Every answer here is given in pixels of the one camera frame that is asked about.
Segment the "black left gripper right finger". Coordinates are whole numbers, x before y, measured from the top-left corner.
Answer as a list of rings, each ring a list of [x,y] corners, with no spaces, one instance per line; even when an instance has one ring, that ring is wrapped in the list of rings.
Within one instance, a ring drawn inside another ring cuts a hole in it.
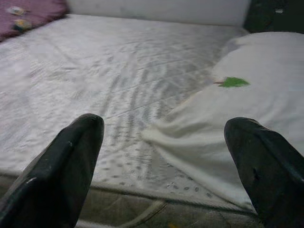
[[[281,134],[249,118],[228,120],[224,137],[264,227],[302,228],[303,156]]]

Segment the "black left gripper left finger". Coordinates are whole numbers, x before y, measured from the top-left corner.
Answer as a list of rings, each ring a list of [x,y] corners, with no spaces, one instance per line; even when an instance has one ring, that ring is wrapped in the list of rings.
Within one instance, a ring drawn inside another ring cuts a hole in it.
[[[88,194],[104,121],[84,114],[62,129],[0,201],[3,228],[73,228]]]

